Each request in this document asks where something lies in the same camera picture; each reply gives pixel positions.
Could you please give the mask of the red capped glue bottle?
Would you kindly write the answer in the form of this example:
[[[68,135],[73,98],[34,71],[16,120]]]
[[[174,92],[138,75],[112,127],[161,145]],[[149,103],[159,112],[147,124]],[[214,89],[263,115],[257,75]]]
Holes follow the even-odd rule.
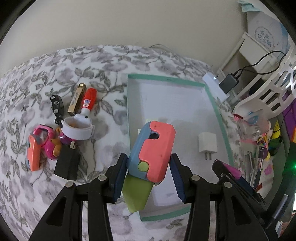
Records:
[[[84,117],[89,116],[96,101],[97,90],[95,88],[88,88],[83,97],[80,114]]]

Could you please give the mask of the black toy car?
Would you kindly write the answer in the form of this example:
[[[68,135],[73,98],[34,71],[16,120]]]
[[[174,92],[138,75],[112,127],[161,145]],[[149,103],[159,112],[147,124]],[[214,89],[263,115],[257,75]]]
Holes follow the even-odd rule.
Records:
[[[52,111],[55,116],[55,124],[60,125],[64,116],[64,104],[62,98],[59,95],[52,95],[50,97],[52,103]]]

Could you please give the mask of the pink kids watch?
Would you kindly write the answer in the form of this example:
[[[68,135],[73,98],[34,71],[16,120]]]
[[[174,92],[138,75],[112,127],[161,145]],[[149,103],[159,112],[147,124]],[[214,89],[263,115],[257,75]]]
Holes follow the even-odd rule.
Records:
[[[38,143],[43,147],[50,139],[55,138],[55,132],[50,126],[38,125],[33,130],[33,136],[37,137]]]

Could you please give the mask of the metal scissors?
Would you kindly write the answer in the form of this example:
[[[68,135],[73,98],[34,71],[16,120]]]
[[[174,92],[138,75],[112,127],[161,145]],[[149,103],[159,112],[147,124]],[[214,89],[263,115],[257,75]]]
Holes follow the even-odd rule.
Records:
[[[257,173],[258,154],[259,147],[256,147],[253,151],[245,152],[245,179],[252,187]]]

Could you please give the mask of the black power adapter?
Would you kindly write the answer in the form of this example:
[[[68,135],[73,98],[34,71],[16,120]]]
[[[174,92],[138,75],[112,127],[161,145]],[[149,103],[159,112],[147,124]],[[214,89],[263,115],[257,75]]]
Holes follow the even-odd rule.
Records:
[[[74,141],[69,146],[62,146],[54,174],[66,180],[76,181],[80,158],[81,154]]]

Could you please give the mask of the teal rimmed white tray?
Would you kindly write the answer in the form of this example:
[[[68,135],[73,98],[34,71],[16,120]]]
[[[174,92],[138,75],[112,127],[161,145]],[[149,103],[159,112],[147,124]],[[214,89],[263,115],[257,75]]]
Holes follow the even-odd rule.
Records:
[[[221,113],[207,85],[190,80],[156,75],[131,74],[127,77],[129,141],[133,146],[138,130],[147,121],[161,121],[176,130],[173,153],[192,173],[210,183],[218,181],[212,171],[218,159],[234,164]],[[214,133],[217,152],[211,158],[199,151],[201,133]]]

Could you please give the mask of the clear plastic bag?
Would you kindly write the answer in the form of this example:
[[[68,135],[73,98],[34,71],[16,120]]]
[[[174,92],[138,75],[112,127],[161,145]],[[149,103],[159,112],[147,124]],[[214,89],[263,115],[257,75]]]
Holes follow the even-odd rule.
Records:
[[[235,113],[234,117],[240,139],[243,142],[257,141],[257,139],[264,136],[271,127],[262,109],[255,112],[251,111],[245,117]]]

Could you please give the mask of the coral blue green toy knife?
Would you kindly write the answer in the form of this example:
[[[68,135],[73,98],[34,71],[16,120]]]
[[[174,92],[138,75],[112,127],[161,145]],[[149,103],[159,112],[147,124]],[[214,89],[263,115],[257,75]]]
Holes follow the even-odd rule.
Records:
[[[153,186],[164,180],[174,145],[173,125],[151,121],[150,128],[147,139],[137,136],[126,163],[122,194],[131,213],[143,210]]]

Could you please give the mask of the orange blue toy knife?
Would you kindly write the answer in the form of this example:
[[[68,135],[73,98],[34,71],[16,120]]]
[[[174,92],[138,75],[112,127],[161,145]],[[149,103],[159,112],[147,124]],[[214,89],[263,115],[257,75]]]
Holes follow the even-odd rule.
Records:
[[[31,171],[39,170],[41,143],[42,139],[39,136],[34,135],[33,133],[29,135],[27,141],[28,146],[26,155],[26,165]]]

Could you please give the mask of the gold rectangular lighter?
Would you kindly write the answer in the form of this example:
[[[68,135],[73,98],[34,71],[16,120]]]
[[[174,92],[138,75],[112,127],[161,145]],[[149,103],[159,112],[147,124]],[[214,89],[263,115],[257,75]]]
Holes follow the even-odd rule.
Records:
[[[70,102],[70,105],[67,111],[67,113],[70,116],[74,116],[80,110],[85,92],[86,92],[85,83],[80,83],[74,93],[74,96],[72,97],[72,100]]]

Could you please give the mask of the white power strip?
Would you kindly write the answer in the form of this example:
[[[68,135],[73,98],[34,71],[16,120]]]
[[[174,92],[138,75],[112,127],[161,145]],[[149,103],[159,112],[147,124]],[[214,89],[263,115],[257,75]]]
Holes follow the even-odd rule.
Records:
[[[220,102],[224,102],[230,96],[229,94],[225,94],[224,91],[219,87],[220,82],[213,73],[207,72],[202,77],[202,80],[209,87],[209,90],[212,96],[216,100],[220,100]]]

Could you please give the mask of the pink puppy toy figure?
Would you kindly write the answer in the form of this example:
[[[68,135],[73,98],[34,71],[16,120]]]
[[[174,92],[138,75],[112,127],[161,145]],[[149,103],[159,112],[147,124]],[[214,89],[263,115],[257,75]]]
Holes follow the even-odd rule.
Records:
[[[62,147],[64,145],[70,145],[73,140],[67,137],[60,127],[57,127],[54,131],[48,133],[43,145],[43,149],[46,156],[51,160],[58,159]]]

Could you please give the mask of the white power adapter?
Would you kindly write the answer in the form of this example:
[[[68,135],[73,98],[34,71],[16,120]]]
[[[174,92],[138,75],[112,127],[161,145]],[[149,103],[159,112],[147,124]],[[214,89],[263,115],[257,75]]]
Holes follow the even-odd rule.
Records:
[[[212,154],[217,153],[217,136],[214,133],[203,132],[198,135],[199,152],[205,154],[206,160],[212,159]]]

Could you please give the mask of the white lattice basket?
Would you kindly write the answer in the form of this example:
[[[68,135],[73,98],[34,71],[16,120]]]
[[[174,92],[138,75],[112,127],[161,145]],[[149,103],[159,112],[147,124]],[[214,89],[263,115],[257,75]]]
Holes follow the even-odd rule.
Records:
[[[295,46],[291,46],[280,67],[252,95],[236,104],[233,113],[247,116],[263,110],[267,119],[282,113],[295,100]]]

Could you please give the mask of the floral grey white blanket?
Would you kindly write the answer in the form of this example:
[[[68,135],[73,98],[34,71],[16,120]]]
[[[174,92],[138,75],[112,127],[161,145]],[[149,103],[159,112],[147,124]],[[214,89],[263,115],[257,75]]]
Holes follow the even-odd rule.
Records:
[[[73,47],[1,78],[1,218],[16,240],[207,240],[214,160],[244,170],[208,65],[161,49]],[[212,160],[203,144],[216,146]]]

